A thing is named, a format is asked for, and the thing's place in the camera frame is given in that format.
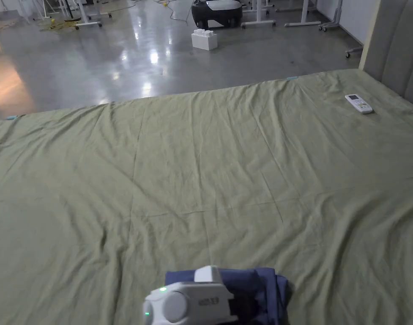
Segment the concrete floor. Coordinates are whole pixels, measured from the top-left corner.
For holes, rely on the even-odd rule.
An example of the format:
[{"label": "concrete floor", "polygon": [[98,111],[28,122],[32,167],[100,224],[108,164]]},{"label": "concrete floor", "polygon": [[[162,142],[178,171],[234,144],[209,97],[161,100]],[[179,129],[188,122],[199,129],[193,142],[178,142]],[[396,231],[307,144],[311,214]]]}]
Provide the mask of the concrete floor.
[{"label": "concrete floor", "polygon": [[[116,0],[110,11],[132,5]],[[281,0],[273,2],[286,4]],[[185,19],[191,0],[172,2],[175,17]],[[275,13],[277,27],[219,29],[219,48],[191,46],[195,29],[170,20],[170,10],[142,0],[128,10],[103,18],[103,27],[41,32],[37,23],[21,22],[0,30],[0,117],[79,108],[259,83],[315,72],[356,68],[345,50],[358,43],[343,30],[319,32],[317,26],[284,28],[300,12]],[[310,14],[309,19],[319,18]],[[244,17],[244,20],[255,16]]]}]

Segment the air conditioner remote control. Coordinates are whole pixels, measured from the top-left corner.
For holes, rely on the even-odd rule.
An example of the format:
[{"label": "air conditioner remote control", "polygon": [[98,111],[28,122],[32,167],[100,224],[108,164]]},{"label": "air conditioner remote control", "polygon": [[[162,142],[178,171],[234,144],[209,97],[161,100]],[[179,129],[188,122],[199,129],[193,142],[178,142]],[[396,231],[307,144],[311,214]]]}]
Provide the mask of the air conditioner remote control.
[{"label": "air conditioner remote control", "polygon": [[369,104],[367,104],[363,98],[357,94],[346,95],[345,98],[352,104],[359,112],[368,114],[373,111]]}]

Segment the upholstered headboard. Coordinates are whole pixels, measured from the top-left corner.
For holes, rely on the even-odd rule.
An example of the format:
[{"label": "upholstered headboard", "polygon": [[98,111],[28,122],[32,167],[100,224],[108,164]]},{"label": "upholstered headboard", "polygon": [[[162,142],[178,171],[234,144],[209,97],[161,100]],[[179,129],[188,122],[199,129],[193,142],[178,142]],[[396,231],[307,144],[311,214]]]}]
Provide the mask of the upholstered headboard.
[{"label": "upholstered headboard", "polygon": [[360,69],[413,103],[413,0],[380,0]]}]

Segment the folded navy cloth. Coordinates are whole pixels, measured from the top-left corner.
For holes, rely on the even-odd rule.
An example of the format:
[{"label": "folded navy cloth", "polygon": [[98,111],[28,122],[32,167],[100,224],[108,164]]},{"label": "folded navy cloth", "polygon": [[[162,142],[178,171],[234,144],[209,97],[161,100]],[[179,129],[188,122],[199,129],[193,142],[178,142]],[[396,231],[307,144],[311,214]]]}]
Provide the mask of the folded navy cloth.
[{"label": "folded navy cloth", "polygon": [[[235,297],[244,294],[257,303],[253,317],[244,323],[283,325],[287,321],[288,281],[275,270],[259,267],[252,270],[220,269],[223,284]],[[166,285],[194,281],[194,270],[167,272]]]}]

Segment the green bed sheet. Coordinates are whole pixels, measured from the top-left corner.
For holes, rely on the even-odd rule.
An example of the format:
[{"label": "green bed sheet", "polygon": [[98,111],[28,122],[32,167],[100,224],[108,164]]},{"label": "green bed sheet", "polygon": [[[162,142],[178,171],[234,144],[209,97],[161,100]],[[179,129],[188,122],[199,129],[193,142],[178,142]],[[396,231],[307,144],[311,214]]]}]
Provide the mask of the green bed sheet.
[{"label": "green bed sheet", "polygon": [[0,120],[0,325],[141,324],[209,264],[289,278],[292,325],[413,324],[413,105],[344,70]]}]

